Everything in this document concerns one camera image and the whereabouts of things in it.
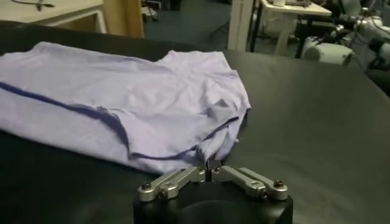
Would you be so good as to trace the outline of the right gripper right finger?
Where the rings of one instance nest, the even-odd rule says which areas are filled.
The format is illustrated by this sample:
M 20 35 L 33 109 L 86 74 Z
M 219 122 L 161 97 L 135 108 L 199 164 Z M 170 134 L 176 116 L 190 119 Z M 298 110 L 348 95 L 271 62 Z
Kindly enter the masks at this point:
M 246 167 L 216 165 L 210 169 L 212 182 L 232 185 L 247 196 L 260 200 L 286 201 L 288 187 L 281 180 L 272 180 Z

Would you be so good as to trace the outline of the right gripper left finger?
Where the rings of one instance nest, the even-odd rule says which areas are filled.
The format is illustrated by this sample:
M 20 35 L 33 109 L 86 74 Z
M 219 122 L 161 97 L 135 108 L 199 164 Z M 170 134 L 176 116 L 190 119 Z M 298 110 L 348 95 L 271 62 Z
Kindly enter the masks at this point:
M 138 188 L 137 199 L 140 202 L 152 202 L 157 198 L 170 200 L 189 184 L 204 183 L 207 179 L 207 163 L 175 170 L 152 181 L 143 183 Z

